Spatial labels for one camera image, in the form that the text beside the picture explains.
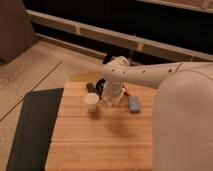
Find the cup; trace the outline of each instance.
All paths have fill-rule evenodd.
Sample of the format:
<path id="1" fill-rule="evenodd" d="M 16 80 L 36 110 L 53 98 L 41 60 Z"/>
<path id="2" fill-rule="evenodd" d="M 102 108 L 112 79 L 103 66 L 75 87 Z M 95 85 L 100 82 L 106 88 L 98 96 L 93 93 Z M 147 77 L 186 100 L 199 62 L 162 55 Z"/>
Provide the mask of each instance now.
<path id="1" fill-rule="evenodd" d="M 84 103 L 88 112 L 96 112 L 98 110 L 99 96 L 95 93 L 88 93 L 84 96 Z"/>

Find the floor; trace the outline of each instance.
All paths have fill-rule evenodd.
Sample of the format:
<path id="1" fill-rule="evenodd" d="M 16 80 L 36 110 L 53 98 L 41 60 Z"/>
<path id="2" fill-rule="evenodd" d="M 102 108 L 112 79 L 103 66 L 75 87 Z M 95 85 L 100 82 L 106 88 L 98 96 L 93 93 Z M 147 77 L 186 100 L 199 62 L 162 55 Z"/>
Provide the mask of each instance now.
<path id="1" fill-rule="evenodd" d="M 100 71 L 102 61 L 39 41 L 7 65 L 0 64 L 0 170 L 6 169 L 24 95 L 63 87 L 72 76 Z"/>

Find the wood plank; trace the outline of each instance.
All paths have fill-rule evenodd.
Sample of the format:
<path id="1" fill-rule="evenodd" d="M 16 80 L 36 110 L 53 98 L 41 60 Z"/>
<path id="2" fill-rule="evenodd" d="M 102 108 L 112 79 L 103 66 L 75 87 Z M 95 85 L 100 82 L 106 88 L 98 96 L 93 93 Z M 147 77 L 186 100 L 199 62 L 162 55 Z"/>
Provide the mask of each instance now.
<path id="1" fill-rule="evenodd" d="M 151 117 L 58 117 L 52 141 L 138 141 L 149 143 Z"/>
<path id="2" fill-rule="evenodd" d="M 151 158 L 151 144 L 137 142 L 53 142 L 50 147 L 46 170 L 151 171 Z"/>
<path id="3" fill-rule="evenodd" d="M 80 29 L 81 34 L 84 37 L 92 37 L 95 40 L 104 40 L 105 43 L 109 43 L 109 44 L 113 44 L 123 47 L 123 48 L 127 48 L 127 49 L 138 49 L 138 42 L 137 41 L 132 41 L 132 40 L 128 40 L 122 37 L 118 37 L 116 35 L 109 35 L 109 34 L 103 34 L 100 33 L 98 31 L 91 30 L 91 29 L 87 29 L 87 28 L 81 28 Z"/>
<path id="4" fill-rule="evenodd" d="M 136 0 L 136 1 L 166 5 L 166 6 L 176 7 L 176 8 L 183 8 L 183 9 L 193 10 L 198 12 L 212 13 L 212 11 L 202 8 L 203 0 L 190 0 L 190 1 L 189 0 Z"/>
<path id="5" fill-rule="evenodd" d="M 210 0 L 203 0 L 203 3 L 202 3 L 202 5 L 201 5 L 201 8 L 202 8 L 202 9 L 208 9 L 209 4 L 210 4 Z"/>
<path id="6" fill-rule="evenodd" d="M 59 18 L 56 17 L 49 17 L 49 18 L 44 18 L 42 15 L 30 15 L 31 19 L 40 25 L 46 26 L 46 27 L 51 27 L 54 29 L 57 29 L 60 27 L 61 31 L 76 34 L 76 28 L 75 25 L 71 25 L 70 23 L 62 23 L 59 22 Z"/>
<path id="7" fill-rule="evenodd" d="M 213 9 L 213 2 L 210 2 L 209 8 L 210 8 L 210 9 Z"/>
<path id="8" fill-rule="evenodd" d="M 139 96 L 142 113 L 131 115 L 127 99 L 118 107 L 86 112 L 84 83 L 67 83 L 46 163 L 47 171 L 152 170 L 152 105 L 156 90 L 125 84 Z"/>

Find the dark rug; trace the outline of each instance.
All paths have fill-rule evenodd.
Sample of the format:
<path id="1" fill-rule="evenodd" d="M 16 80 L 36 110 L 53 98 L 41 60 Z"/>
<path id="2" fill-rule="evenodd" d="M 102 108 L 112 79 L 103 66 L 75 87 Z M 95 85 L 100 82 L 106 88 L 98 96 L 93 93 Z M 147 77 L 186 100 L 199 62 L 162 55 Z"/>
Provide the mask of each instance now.
<path id="1" fill-rule="evenodd" d="M 43 171 L 63 89 L 26 94 L 7 171 Z"/>

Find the wooden table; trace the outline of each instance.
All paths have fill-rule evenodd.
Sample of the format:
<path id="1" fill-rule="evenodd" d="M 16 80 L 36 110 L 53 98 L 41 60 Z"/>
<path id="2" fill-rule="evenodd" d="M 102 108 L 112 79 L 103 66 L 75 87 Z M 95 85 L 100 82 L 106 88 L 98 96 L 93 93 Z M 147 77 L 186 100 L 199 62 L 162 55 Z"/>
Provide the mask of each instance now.
<path id="1" fill-rule="evenodd" d="M 155 90 L 125 84 L 138 96 L 140 114 L 130 114 L 127 98 L 110 108 L 103 101 L 89 114 L 85 83 L 65 85 L 46 162 L 47 171 L 151 171 L 152 104 Z"/>

